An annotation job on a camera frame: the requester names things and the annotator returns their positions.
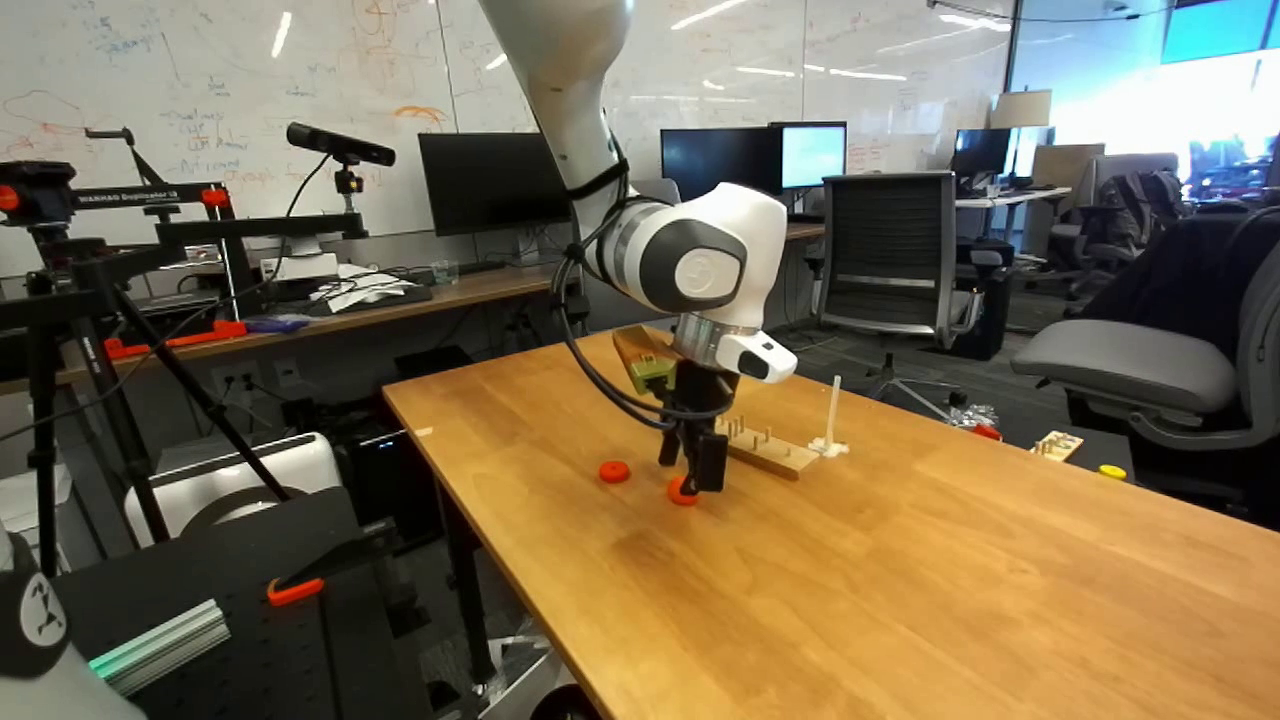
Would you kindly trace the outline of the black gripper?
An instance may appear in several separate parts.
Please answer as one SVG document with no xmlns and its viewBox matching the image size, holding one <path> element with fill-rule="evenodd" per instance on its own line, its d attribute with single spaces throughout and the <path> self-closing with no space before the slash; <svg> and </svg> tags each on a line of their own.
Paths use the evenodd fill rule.
<svg viewBox="0 0 1280 720">
<path fill-rule="evenodd" d="M 658 428 L 658 467 L 672 467 L 679 461 L 679 420 L 714 424 L 735 398 L 735 375 L 721 367 L 705 367 L 691 359 L 677 363 L 677 393 L 666 401 L 666 412 L 677 420 L 664 420 Z M 728 439 L 714 428 L 695 428 L 687 443 L 687 482 L 695 492 L 721 492 L 723 488 L 723 464 L 728 464 Z"/>
</svg>

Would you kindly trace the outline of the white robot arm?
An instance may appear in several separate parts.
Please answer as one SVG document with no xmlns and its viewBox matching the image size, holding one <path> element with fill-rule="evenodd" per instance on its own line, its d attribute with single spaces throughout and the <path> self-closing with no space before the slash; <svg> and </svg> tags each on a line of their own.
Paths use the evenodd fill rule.
<svg viewBox="0 0 1280 720">
<path fill-rule="evenodd" d="M 604 381 L 575 337 L 579 372 L 633 420 L 658 428 L 658 464 L 685 464 L 679 495 L 721 492 L 728 439 L 714 420 L 735 381 L 786 381 L 795 352 L 768 337 L 763 307 L 786 245 L 786 208 L 721 182 L 679 206 L 639 195 L 601 107 L 637 0 L 480 0 L 573 206 L 579 266 L 613 292 L 677 322 L 677 387 L 644 405 Z"/>
</svg>

